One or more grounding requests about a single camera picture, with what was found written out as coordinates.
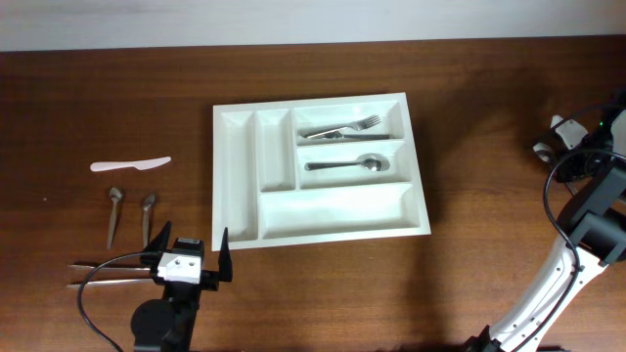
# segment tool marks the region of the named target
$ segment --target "white wall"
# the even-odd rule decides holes
[[[0,51],[626,33],[626,0],[0,0]]]

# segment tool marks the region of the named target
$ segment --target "fork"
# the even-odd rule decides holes
[[[327,133],[336,132],[345,128],[352,128],[355,131],[363,131],[364,129],[368,129],[379,123],[380,123],[380,117],[378,115],[372,115],[370,117],[367,117],[358,121],[344,123],[344,124],[335,125],[335,126],[329,126],[323,129],[315,130],[315,131],[302,135],[302,137],[304,138],[321,137]]]

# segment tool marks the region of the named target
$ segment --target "wire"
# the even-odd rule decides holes
[[[85,279],[80,284],[80,287],[78,288],[78,296],[76,297],[76,304],[78,305],[78,312],[80,312],[80,316],[82,317],[82,319],[85,320],[85,323],[87,324],[87,326],[89,328],[91,328],[91,330],[93,330],[101,338],[103,338],[108,343],[110,343],[111,346],[113,346],[113,348],[116,351],[118,351],[118,352],[123,352],[121,347],[119,347],[119,345],[117,343],[115,343],[115,341],[113,341],[110,337],[108,337],[104,332],[102,332],[102,331],[100,331],[100,329],[96,328],[94,323],[89,319],[89,317],[87,317],[87,313],[85,313],[85,309],[82,307],[82,291],[85,289],[85,286],[87,285],[89,280],[91,280],[91,278],[93,278],[93,276],[96,275],[96,273],[100,269],[108,266],[109,264],[112,264],[112,263],[114,263],[116,261],[119,261],[119,260],[122,260],[122,259],[134,258],[134,257],[138,257],[138,256],[143,256],[143,255],[160,255],[160,254],[161,253],[159,253],[159,252],[137,252],[137,253],[130,253],[130,254],[120,255],[120,256],[118,256],[116,258],[110,259],[110,260],[100,264],[96,268],[92,269],[89,272],[89,274],[87,274]]]
[[[599,110],[599,109],[620,109],[620,110],[626,110],[626,107],[619,105],[619,104],[611,104],[611,103],[604,103],[604,104],[595,104],[592,105],[590,107],[586,107],[584,109],[581,109],[573,114],[571,114],[570,116],[564,118],[563,120],[561,120],[559,123],[557,123],[556,125],[552,126],[552,128],[550,128],[550,131],[548,131],[547,133],[544,133],[543,135],[539,136],[538,138],[535,138],[535,141],[533,142],[533,146],[536,145],[537,143],[539,143],[541,140],[543,140],[544,138],[550,136],[551,134],[555,133],[555,131],[557,131],[557,128],[559,128],[561,125],[563,125],[565,122],[572,120],[572,119],[576,119],[584,114],[587,114],[591,111],[595,111],[595,110]]]
[[[557,170],[559,169],[561,165],[563,165],[568,159],[570,159],[571,157],[575,155],[587,154],[587,153],[593,153],[593,154],[600,153],[604,155],[610,155],[622,161],[626,161],[626,156],[615,153],[615,152],[610,152],[610,151],[601,150],[601,149],[577,150],[577,151],[573,151],[564,155],[559,160],[559,162],[557,162],[555,167],[552,169],[552,171],[550,172],[550,175],[548,175],[548,179],[546,179],[546,185],[544,186],[544,194],[543,194],[544,209],[546,210],[546,215],[548,215],[548,219],[550,219],[550,222],[555,227],[555,229],[557,229],[557,231],[559,232],[559,235],[563,238],[565,243],[567,243],[567,247],[571,250],[571,252],[574,255],[574,272],[572,273],[571,281],[569,282],[569,284],[567,284],[565,291],[562,293],[559,300],[557,301],[557,304],[555,304],[555,306],[550,311],[550,313],[548,313],[544,321],[537,327],[537,329],[535,329],[531,334],[529,334],[528,337],[526,337],[526,339],[524,339],[512,352],[519,351],[519,349],[521,349],[526,343],[532,340],[537,335],[537,333],[539,333],[550,322],[550,320],[557,313],[563,301],[565,300],[565,298],[567,298],[567,296],[573,289],[574,285],[576,284],[576,281],[578,280],[578,273],[580,272],[580,256],[578,255],[578,251],[574,247],[573,243],[571,242],[571,240],[565,233],[565,230],[559,225],[559,223],[557,222],[557,219],[555,218],[555,215],[550,209],[550,204],[548,203],[548,190],[550,189],[550,184],[552,182],[552,179],[554,178],[555,174],[557,173]]]

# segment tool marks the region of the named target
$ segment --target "brown wooden tabletop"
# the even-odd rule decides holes
[[[626,37],[446,40],[0,54],[0,350],[110,351],[66,288],[153,233],[210,245],[213,105],[406,92],[431,236],[237,250],[235,278],[205,292],[200,351],[376,351],[462,343],[507,313],[557,233],[529,149],[554,114],[626,83]],[[170,155],[152,171],[93,161]],[[126,193],[113,250],[112,203]],[[553,188],[555,206],[568,198]],[[205,268],[216,268],[208,252]],[[574,299],[544,339],[626,349],[626,265]],[[86,290],[85,309],[125,350],[153,284]]]

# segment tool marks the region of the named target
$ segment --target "white tray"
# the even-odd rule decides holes
[[[302,131],[377,114],[351,134],[391,139],[305,139]],[[386,171],[304,170],[309,161],[382,154]],[[213,250],[428,235],[422,180],[404,93],[213,107]]]

